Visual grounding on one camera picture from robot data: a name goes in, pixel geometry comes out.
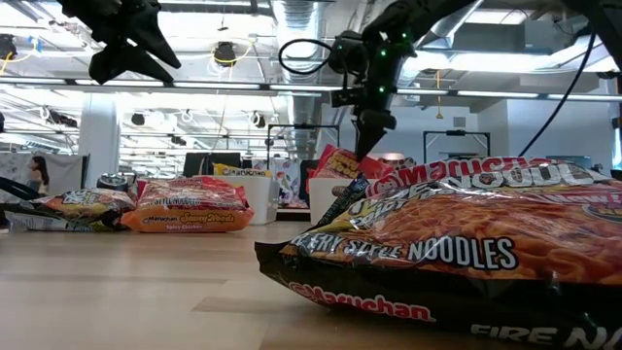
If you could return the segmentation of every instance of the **wooden table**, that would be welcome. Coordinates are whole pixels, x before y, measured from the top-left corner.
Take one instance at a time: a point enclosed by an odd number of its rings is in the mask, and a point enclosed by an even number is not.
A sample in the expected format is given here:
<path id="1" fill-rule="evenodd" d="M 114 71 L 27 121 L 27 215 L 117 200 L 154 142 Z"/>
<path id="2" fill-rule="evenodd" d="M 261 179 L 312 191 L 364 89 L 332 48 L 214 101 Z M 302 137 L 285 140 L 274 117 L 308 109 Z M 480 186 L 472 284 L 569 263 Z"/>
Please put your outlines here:
<path id="1" fill-rule="evenodd" d="M 206 235 L 0 236 L 2 349 L 519 349 L 331 312 L 259 273 L 253 244 L 308 225 Z"/>

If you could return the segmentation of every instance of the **ceiling light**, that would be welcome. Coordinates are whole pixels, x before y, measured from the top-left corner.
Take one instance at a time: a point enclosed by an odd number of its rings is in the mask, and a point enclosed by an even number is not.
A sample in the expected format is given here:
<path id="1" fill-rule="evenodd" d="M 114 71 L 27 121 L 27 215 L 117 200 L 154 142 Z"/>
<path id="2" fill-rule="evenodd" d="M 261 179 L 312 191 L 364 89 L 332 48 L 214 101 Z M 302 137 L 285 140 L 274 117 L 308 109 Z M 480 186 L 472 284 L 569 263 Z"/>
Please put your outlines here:
<path id="1" fill-rule="evenodd" d="M 162 82 L 154 81 L 110 81 L 104 84 L 107 87 L 162 87 Z"/>
<path id="2" fill-rule="evenodd" d="M 562 94 L 551 93 L 548 99 L 561 100 Z M 568 101 L 600 101 L 600 102 L 622 102 L 622 96 L 616 95 L 591 95 L 591 94 L 571 94 Z"/>
<path id="3" fill-rule="evenodd" d="M 259 84 L 237 84 L 237 83 L 175 83 L 177 88 L 222 88 L 222 89 L 259 89 Z"/>
<path id="4" fill-rule="evenodd" d="M 94 80 L 87 80 L 87 79 L 78 79 L 78 80 L 76 80 L 76 84 L 78 84 L 78 85 L 98 85 L 98 83 L 95 82 Z"/>
<path id="5" fill-rule="evenodd" d="M 279 90 L 279 91 L 337 91 L 337 90 L 342 89 L 342 87 L 271 85 L 270 89 Z"/>
<path id="6" fill-rule="evenodd" d="M 530 92 L 500 92 L 500 91 L 458 91 L 459 96 L 470 97 L 499 97 L 499 98 L 537 98 L 537 93 Z"/>
<path id="7" fill-rule="evenodd" d="M 62 79 L 0 77 L 0 84 L 66 85 Z"/>
<path id="8" fill-rule="evenodd" d="M 397 94 L 412 94 L 412 95 L 433 95 L 433 96 L 444 96 L 449 91 L 441 90 L 441 89 L 433 89 L 433 88 L 398 88 Z"/>

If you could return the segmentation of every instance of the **snack bag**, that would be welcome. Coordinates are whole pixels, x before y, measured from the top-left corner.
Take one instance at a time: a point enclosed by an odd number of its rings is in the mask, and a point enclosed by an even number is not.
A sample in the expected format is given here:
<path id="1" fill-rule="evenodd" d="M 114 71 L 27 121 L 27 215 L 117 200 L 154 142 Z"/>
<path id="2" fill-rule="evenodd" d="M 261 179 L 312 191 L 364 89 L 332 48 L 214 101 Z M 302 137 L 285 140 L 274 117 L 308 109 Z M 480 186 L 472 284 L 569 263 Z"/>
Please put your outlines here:
<path id="1" fill-rule="evenodd" d="M 224 232 L 253 219 L 243 187 L 210 177 L 151 181 L 122 222 L 140 232 Z"/>
<path id="2" fill-rule="evenodd" d="M 2 204 L 14 228 L 54 231 L 110 231 L 126 229 L 123 213 L 136 208 L 125 192 L 104 189 L 70 191 L 61 195 Z"/>
<path id="3" fill-rule="evenodd" d="M 622 183 L 546 159 L 450 160 L 434 170 L 290 242 L 257 243 L 260 271 L 324 306 L 620 349 Z"/>
<path id="4" fill-rule="evenodd" d="M 356 179 L 359 172 L 367 179 L 379 179 L 393 172 L 393 168 L 370 157 L 358 163 L 353 152 L 327 145 L 313 178 Z"/>
<path id="5" fill-rule="evenodd" d="M 235 166 L 215 163 L 214 175 L 272 177 L 272 172 L 270 172 L 270 170 L 240 169 Z"/>

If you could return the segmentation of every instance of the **white box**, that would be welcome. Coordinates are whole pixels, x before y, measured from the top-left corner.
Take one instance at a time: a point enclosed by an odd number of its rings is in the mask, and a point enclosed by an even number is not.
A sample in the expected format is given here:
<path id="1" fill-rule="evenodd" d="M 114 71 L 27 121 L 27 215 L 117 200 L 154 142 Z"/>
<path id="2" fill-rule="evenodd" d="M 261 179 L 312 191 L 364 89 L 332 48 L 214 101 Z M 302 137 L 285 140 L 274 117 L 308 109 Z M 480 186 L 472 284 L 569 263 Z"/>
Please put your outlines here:
<path id="1" fill-rule="evenodd" d="M 322 179 L 309 180 L 309 206 L 311 207 L 311 225 L 316 225 L 326 214 L 327 210 L 337 199 L 332 189 L 335 187 L 348 187 L 353 179 Z"/>
<path id="2" fill-rule="evenodd" d="M 276 221 L 279 206 L 279 184 L 262 176 L 211 176 L 233 186 L 244 186 L 246 199 L 255 215 L 251 225 L 266 225 Z"/>

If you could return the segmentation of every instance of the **maruchan noodle bag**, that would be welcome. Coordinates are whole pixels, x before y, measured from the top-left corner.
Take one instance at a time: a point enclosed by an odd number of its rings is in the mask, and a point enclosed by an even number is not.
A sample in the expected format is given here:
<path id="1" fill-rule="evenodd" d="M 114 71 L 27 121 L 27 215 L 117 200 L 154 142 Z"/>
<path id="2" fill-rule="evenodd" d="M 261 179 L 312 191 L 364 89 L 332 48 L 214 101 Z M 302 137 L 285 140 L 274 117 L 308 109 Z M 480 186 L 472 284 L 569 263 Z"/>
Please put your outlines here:
<path id="1" fill-rule="evenodd" d="M 378 160 L 365 157 L 361 163 L 357 156 L 348 150 L 327 145 L 320 157 L 317 170 L 313 178 L 356 179 L 362 172 L 367 179 L 380 179 L 393 172 L 393 168 Z"/>
<path id="2" fill-rule="evenodd" d="M 140 232 L 224 232 L 253 218 L 243 187 L 210 177 L 151 181 L 122 222 Z"/>
<path id="3" fill-rule="evenodd" d="M 257 170 L 257 169 L 240 169 L 235 166 L 225 164 L 214 164 L 214 175 L 222 176 L 262 176 L 272 177 L 270 170 Z"/>
<path id="4" fill-rule="evenodd" d="M 126 229 L 121 224 L 121 216 L 135 208 L 127 193 L 104 189 L 70 191 L 19 204 L 0 205 L 15 229 L 53 231 Z"/>
<path id="5" fill-rule="evenodd" d="M 261 272 L 324 306 L 538 345 L 622 347 L 622 183 L 546 159 L 422 169 L 327 226 L 257 243 Z"/>

